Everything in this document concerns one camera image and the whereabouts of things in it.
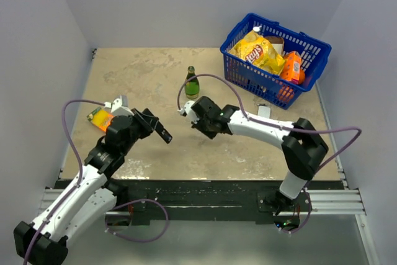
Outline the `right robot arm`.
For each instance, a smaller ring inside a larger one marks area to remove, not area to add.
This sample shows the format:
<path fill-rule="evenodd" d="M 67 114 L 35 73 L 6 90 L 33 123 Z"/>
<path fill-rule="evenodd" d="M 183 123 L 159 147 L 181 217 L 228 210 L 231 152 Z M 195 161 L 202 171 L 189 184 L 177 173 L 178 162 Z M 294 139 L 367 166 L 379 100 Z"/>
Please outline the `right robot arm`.
<path fill-rule="evenodd" d="M 267 203 L 284 211 L 298 204 L 299 193 L 313 179 L 329 150 L 311 122 L 303 118 L 284 122 L 245 113 L 237 106 L 226 105 L 221 109 L 205 96 L 186 102 L 180 114 L 190 119 L 192 128 L 210 139 L 219 133 L 241 135 L 280 149 L 288 171 Z"/>

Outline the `black remote control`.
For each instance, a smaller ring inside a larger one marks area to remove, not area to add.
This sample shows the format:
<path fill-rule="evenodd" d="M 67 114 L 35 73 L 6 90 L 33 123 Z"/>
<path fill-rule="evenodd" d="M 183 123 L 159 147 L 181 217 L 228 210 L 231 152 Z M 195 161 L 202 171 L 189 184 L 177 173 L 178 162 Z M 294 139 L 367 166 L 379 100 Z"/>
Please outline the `black remote control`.
<path fill-rule="evenodd" d="M 172 135 L 164 128 L 164 125 L 157 121 L 154 125 L 154 131 L 167 143 L 172 141 Z"/>

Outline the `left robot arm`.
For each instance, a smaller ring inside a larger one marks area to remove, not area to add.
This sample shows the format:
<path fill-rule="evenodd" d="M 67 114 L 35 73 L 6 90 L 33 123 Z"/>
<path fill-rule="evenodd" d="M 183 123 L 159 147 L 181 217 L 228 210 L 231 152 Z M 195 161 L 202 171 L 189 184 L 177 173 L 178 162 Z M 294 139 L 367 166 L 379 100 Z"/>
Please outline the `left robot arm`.
<path fill-rule="evenodd" d="M 62 264 L 69 243 L 91 220 L 128 205 L 127 193 L 110 189 L 109 181 L 132 146 L 153 132 L 167 142 L 172 139 L 148 109 L 138 112 L 121 107 L 111 113 L 105 135 L 86 160 L 77 159 L 78 173 L 69 185 L 30 223 L 20 222 L 15 227 L 16 251 L 24 264 Z"/>

